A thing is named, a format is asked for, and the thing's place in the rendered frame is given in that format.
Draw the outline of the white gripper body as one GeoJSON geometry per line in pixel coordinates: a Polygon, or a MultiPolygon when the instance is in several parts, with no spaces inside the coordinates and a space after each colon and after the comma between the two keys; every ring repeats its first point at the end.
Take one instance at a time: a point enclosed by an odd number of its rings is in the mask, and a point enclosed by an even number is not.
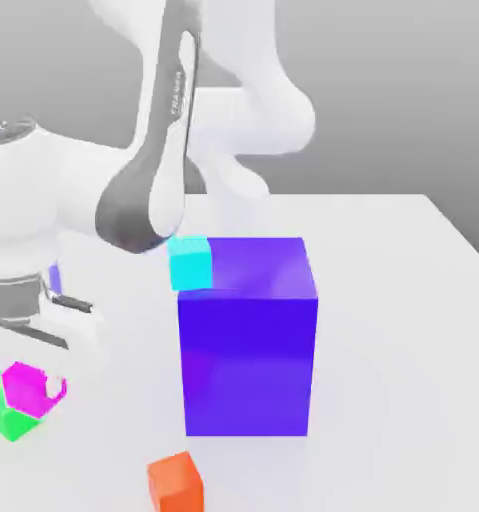
{"type": "Polygon", "coordinates": [[[102,319],[84,313],[37,318],[29,324],[0,320],[0,365],[14,362],[50,375],[86,378],[102,370],[102,319]]]}

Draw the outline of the small magenta cube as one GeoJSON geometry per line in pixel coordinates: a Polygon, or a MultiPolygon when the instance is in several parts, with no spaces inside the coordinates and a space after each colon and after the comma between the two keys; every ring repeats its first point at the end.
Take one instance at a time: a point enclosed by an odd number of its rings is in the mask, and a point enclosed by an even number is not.
{"type": "Polygon", "coordinates": [[[56,395],[47,395],[47,375],[41,369],[15,362],[1,373],[6,404],[28,416],[41,420],[66,395],[67,381],[61,379],[56,395]]]}

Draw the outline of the small green cube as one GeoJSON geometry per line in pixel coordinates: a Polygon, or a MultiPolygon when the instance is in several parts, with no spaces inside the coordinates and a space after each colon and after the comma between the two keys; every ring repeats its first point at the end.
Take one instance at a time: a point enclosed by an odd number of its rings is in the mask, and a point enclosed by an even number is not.
{"type": "Polygon", "coordinates": [[[0,434],[4,438],[15,442],[40,423],[40,420],[8,406],[4,391],[0,389],[0,434]]]}

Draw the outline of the small orange cube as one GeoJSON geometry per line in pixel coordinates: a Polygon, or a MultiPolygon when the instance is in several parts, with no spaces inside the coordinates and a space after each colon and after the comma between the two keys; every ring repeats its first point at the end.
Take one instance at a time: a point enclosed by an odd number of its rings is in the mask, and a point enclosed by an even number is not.
{"type": "Polygon", "coordinates": [[[149,464],[147,476],[155,512],[205,512],[203,481],[188,451],[149,464]]]}

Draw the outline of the small cyan cube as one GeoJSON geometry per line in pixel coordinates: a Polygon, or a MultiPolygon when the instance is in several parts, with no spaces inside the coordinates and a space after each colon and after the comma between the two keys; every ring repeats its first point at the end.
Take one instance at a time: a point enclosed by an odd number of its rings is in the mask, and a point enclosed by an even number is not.
{"type": "Polygon", "coordinates": [[[167,242],[170,281],[175,291],[210,289],[212,253],[204,236],[171,237],[167,242]]]}

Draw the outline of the large purple box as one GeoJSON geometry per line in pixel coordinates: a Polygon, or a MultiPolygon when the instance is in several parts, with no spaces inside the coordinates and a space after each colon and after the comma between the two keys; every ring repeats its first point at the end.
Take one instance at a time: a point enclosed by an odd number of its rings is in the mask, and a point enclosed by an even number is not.
{"type": "Polygon", "coordinates": [[[305,242],[209,243],[212,288],[177,300],[186,433],[304,436],[319,306],[305,242]]]}

